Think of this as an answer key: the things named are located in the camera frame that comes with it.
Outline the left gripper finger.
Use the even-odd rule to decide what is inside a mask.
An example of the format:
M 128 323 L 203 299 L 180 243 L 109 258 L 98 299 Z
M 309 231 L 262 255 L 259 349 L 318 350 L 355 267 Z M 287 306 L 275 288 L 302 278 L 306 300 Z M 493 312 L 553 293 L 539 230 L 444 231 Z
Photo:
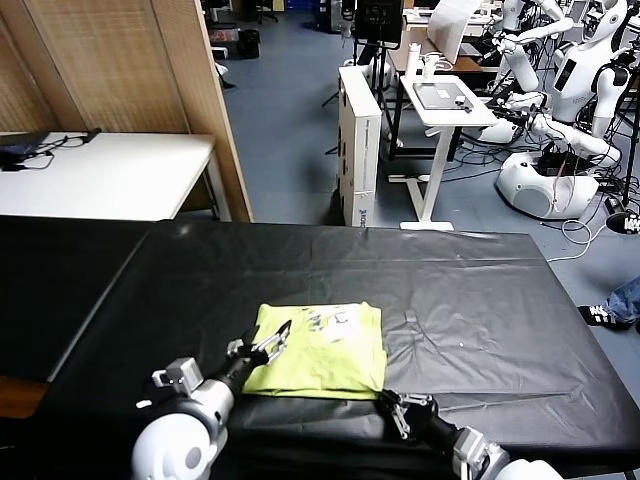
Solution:
M 251 348 L 251 360 L 254 366 L 265 366 L 272 363 L 286 348 L 291 332 L 292 321 L 285 321 L 272 335 Z
M 240 355 L 241 352 L 246 349 L 251 349 L 258 330 L 259 326 L 254 325 L 246 330 L 239 338 L 231 340 L 227 345 L 226 356 L 232 358 Z

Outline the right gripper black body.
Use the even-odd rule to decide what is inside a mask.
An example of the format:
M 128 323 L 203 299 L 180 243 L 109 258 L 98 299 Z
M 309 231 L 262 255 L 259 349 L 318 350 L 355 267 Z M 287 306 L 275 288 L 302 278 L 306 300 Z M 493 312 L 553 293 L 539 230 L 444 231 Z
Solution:
M 428 398 L 424 404 L 411 404 L 408 407 L 409 438 L 423 441 L 429 447 L 451 453 L 460 435 L 460 429 L 445 421 L 439 414 L 439 404 L 434 398 Z

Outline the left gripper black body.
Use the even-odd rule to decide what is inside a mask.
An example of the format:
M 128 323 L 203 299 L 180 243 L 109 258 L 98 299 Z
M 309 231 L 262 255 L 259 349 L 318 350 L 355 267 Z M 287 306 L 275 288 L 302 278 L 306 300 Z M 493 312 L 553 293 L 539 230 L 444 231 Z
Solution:
M 253 352 L 250 348 L 240 348 L 228 354 L 220 369 L 218 380 L 225 384 L 234 396 L 240 396 L 244 384 L 255 368 Z

